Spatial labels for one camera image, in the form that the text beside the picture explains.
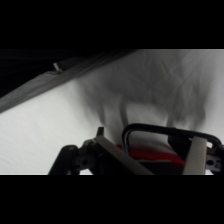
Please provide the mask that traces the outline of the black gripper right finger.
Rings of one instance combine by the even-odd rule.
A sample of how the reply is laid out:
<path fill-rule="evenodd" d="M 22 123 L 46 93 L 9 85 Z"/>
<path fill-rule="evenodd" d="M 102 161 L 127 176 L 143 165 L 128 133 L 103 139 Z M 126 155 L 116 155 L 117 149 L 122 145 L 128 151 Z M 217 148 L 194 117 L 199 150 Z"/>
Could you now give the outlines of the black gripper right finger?
<path fill-rule="evenodd" d="M 217 146 L 208 146 L 201 137 L 168 137 L 168 144 L 185 162 L 184 175 L 224 175 L 224 151 Z"/>

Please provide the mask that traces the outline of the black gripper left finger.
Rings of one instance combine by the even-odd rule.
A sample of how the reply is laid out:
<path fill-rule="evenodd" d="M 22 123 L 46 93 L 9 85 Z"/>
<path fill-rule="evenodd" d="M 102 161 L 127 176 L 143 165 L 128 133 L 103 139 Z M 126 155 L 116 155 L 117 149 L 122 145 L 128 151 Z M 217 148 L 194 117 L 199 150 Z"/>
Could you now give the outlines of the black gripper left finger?
<path fill-rule="evenodd" d="M 152 172 L 121 151 L 104 137 L 99 127 L 96 137 L 78 148 L 64 146 L 56 157 L 49 175 L 79 175 L 89 170 L 93 175 L 152 175 Z"/>

